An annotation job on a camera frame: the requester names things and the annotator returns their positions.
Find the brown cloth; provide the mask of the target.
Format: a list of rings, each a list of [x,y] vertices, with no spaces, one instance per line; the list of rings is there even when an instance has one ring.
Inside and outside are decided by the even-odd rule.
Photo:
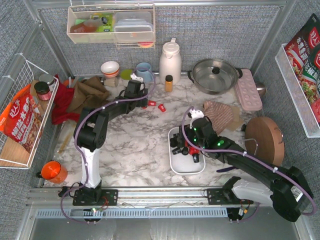
[[[108,102],[111,95],[98,76],[78,81],[73,89],[74,94],[66,110],[68,113],[80,114],[85,107],[99,108]]]

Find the white storage tray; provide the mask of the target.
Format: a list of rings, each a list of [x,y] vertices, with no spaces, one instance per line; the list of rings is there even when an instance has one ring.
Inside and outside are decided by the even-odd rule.
[[[171,169],[178,175],[195,175],[200,174],[206,167],[205,156],[199,153],[199,162],[195,163],[193,156],[183,155],[182,153],[174,154],[173,151],[176,147],[170,146],[170,139],[174,137],[174,134],[179,133],[179,128],[174,127],[169,130],[168,138],[168,149],[169,149],[169,162]]]

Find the cream wall shelf basket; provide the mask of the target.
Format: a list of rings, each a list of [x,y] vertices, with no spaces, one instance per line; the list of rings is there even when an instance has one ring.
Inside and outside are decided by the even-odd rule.
[[[66,34],[75,44],[113,43],[117,48],[153,48],[155,6],[139,2],[70,6]]]

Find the orange spice bottle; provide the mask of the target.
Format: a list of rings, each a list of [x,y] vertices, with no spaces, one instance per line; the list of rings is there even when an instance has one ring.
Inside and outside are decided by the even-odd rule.
[[[169,93],[173,91],[173,76],[170,74],[165,76],[164,90]]]

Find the small glass cup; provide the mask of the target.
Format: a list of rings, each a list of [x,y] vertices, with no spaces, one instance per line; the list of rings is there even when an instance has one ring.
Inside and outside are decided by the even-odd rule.
[[[103,81],[103,84],[107,87],[117,87],[118,84],[119,84],[119,80],[117,77],[112,77],[112,78],[106,78],[104,81]]]

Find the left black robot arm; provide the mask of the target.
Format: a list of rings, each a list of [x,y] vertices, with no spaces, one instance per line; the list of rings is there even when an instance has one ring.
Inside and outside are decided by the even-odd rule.
[[[96,189],[101,184],[100,148],[106,141],[108,123],[114,118],[148,105],[148,89],[143,82],[130,80],[115,98],[98,108],[84,107],[74,131],[74,145],[82,158],[82,188]]]

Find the blue mug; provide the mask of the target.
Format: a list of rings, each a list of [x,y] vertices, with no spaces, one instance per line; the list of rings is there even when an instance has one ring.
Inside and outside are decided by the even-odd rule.
[[[143,79],[144,83],[153,82],[152,66],[147,62],[141,62],[136,66],[135,75]]]

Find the pink egg tray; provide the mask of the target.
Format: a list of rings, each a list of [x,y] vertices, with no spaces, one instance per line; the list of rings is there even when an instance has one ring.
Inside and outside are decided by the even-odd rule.
[[[252,73],[249,69],[236,68],[238,80],[234,86],[237,99],[244,111],[256,112],[263,108]]]

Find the white orange bowl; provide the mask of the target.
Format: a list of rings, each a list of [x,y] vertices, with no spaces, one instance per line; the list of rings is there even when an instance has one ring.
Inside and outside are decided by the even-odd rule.
[[[100,67],[101,72],[105,77],[116,77],[120,71],[120,65],[116,61],[107,61]]]

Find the metal base rail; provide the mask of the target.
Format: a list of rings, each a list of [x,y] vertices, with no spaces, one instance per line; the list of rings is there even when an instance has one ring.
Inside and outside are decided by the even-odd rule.
[[[245,209],[272,207],[271,191],[245,184],[227,197],[222,187],[112,187],[98,203],[76,203],[59,197],[59,188],[33,188],[26,206],[30,218],[65,218],[81,222],[102,219],[230,218],[239,221]]]

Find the green lid cup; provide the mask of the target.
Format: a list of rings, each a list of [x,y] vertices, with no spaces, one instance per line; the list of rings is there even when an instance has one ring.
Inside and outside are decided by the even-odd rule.
[[[125,81],[129,81],[129,80],[131,80],[132,73],[133,73],[132,69],[124,69],[121,71],[120,77]]]

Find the green label bottle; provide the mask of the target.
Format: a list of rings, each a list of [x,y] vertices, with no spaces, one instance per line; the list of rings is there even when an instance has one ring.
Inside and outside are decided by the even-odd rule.
[[[114,15],[110,13],[93,13],[90,15],[91,20],[101,20],[102,25],[97,29],[97,33],[110,33],[114,31]]]

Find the striped pink cloth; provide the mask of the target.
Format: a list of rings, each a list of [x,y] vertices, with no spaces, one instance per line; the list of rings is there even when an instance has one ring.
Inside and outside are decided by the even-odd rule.
[[[240,109],[236,106],[206,100],[203,103],[203,112],[210,119],[213,130],[218,135],[225,129],[233,132],[244,123],[240,117]]]

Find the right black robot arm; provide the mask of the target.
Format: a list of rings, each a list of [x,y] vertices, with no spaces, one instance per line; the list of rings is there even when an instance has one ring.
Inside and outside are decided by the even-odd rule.
[[[200,117],[192,125],[182,123],[173,139],[179,147],[191,147],[257,180],[231,177],[222,187],[226,202],[248,200],[264,204],[289,222],[296,222],[301,215],[316,213],[314,195],[300,169],[265,163],[247,153],[233,140],[217,135],[208,117]]]

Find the red seasoning packets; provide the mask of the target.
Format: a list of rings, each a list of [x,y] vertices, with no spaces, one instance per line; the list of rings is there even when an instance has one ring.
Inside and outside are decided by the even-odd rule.
[[[284,50],[315,119],[319,123],[320,20],[315,13],[309,17]]]

